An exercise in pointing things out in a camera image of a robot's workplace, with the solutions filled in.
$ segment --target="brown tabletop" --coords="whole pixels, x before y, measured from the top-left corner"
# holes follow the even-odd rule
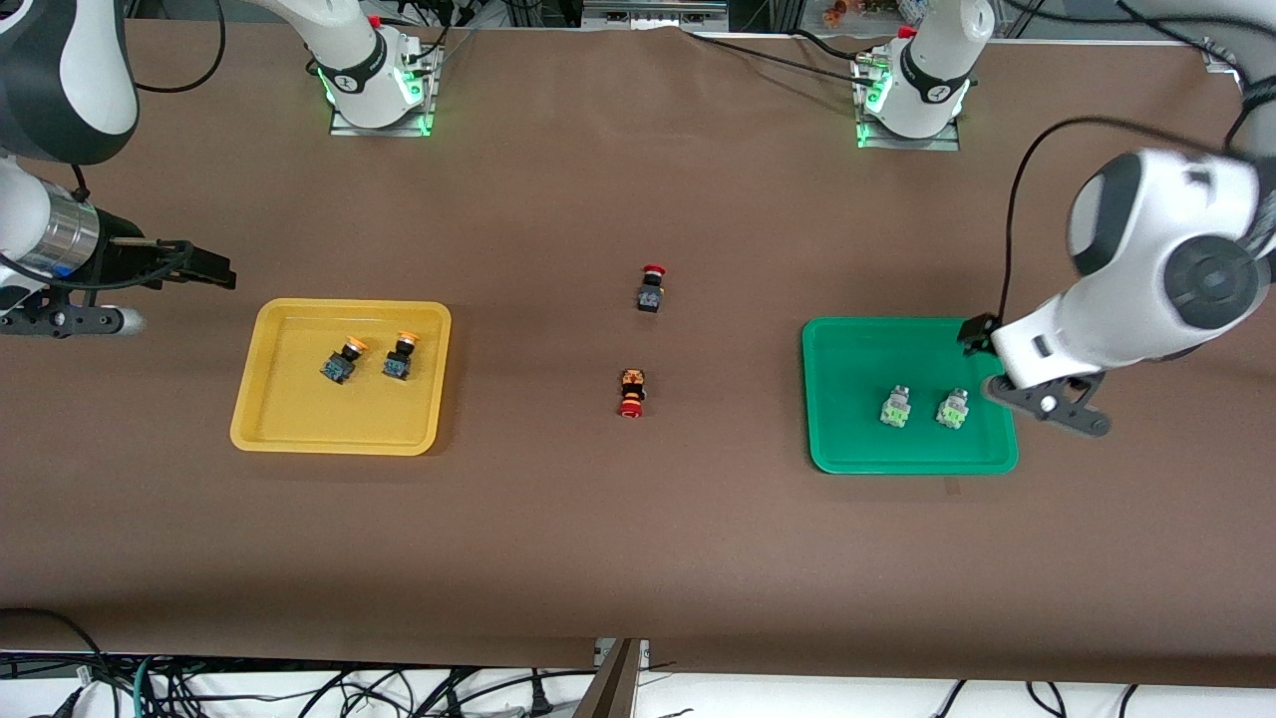
[[[214,34],[130,23],[138,78],[198,75]],[[419,140],[329,138],[306,57],[232,26],[212,82],[145,94],[87,168],[98,205],[230,255],[240,287],[120,292],[135,338],[0,342],[0,603],[110,650],[547,666],[641,635],[680,670],[1276,685],[1271,307],[1115,372],[1105,440],[1020,420],[1005,477],[829,477],[806,448],[803,324],[993,309],[1032,136],[1090,112],[1221,136],[1236,89],[1197,52],[991,46],[960,153],[857,149],[843,84],[671,29],[478,33]],[[1012,314],[1073,281],[1069,200],[1137,145],[1041,150]],[[648,261],[657,316],[632,305]],[[277,296],[452,307],[427,457],[231,445]],[[615,416],[628,366],[641,421]]]

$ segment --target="tray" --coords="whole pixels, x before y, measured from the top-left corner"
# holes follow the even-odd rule
[[[1004,407],[981,395],[1002,374],[990,353],[962,355],[962,319],[822,316],[803,329],[810,458],[829,474],[1004,474],[1020,450]],[[907,426],[878,421],[894,385],[910,389]],[[954,389],[970,394],[960,430],[935,409]]]
[[[382,374],[398,332],[420,337],[406,381]],[[244,451],[415,457],[439,426],[452,314],[434,301],[276,298],[262,306],[231,441]],[[367,344],[337,385],[319,374],[347,335]]]

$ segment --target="green tray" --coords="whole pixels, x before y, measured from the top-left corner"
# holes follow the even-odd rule
[[[984,399],[984,380],[1002,374],[990,353],[965,356],[962,319],[822,316],[803,329],[810,458],[829,474],[1004,474],[1020,459],[1014,422]],[[878,421],[894,385],[907,386],[903,429]],[[970,393],[960,430],[935,422],[954,389]]]

